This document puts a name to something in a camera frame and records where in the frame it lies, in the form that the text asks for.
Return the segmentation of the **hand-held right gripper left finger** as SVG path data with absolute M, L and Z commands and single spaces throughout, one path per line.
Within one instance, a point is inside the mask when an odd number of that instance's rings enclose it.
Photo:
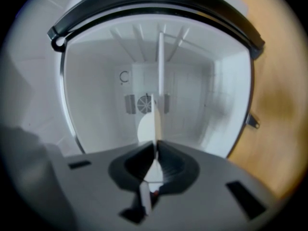
M 72 207 L 78 231 L 154 231 L 154 218 L 144 212 L 140 174 L 151 142 L 104 152 L 64 157 L 48 145 L 56 179 Z

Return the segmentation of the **mini fridge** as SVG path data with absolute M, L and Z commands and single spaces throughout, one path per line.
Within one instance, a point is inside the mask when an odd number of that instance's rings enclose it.
M 72 153 L 158 139 L 226 158 L 265 41 L 242 0 L 71 0 L 49 29 Z

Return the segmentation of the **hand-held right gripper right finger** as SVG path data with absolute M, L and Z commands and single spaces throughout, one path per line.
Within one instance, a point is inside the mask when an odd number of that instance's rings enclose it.
M 228 160 L 167 142 L 190 155 L 200 173 L 184 193 L 165 195 L 149 215 L 151 231 L 255 231 L 278 199 L 258 179 Z

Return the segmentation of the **white round plate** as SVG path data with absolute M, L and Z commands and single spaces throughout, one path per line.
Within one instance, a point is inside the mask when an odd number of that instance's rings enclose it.
M 140 142 L 151 141 L 154 146 L 154 159 L 139 187 L 141 206 L 144 208 L 145 215 L 149 215 L 153 208 L 151 194 L 158 194 L 159 188 L 163 185 L 163 171 L 158 162 L 159 152 L 157 149 L 157 142 L 162 139 L 161 117 L 155 104 L 154 95 L 151 95 L 151 112 L 141 119 L 137 134 Z

